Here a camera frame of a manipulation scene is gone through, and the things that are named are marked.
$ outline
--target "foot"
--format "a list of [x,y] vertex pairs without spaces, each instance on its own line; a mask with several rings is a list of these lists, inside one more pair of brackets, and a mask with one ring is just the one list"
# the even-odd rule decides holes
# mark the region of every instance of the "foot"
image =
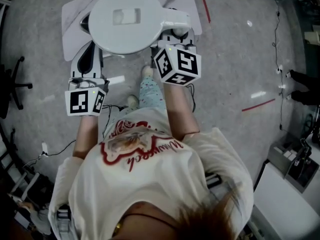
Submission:
[[138,98],[137,98],[136,96],[134,96],[134,95],[130,95],[130,96],[127,98],[126,102],[127,102],[127,105],[128,105],[129,108],[136,108],[136,107],[139,106],[139,100],[138,100]]
[[153,68],[151,68],[149,65],[144,66],[142,69],[142,77],[143,78],[146,78],[146,77],[153,78],[154,77]]
[[291,70],[288,73],[285,74],[285,77],[286,78],[291,78]]

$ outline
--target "chair leg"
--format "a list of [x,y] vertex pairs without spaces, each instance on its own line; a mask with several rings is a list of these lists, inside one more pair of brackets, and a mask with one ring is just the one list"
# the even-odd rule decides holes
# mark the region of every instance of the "chair leg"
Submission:
[[32,89],[33,85],[32,85],[32,83],[15,83],[14,87],[15,88],[28,87],[28,89]]
[[17,76],[17,72],[18,72],[18,68],[19,68],[20,62],[23,62],[24,60],[25,60],[25,57],[20,57],[20,58],[17,60],[17,62],[16,62],[16,64],[15,64],[15,67],[14,67],[13,75],[12,75],[12,77],[11,77],[11,79],[12,79],[13,81],[16,80],[16,76]]
[[16,106],[18,107],[18,109],[19,109],[19,110],[23,110],[23,109],[24,109],[24,106],[19,103],[16,90],[13,90],[11,94],[12,94],[12,97],[13,97],[13,99],[14,99],[14,101],[15,101],[15,104],[16,104]]

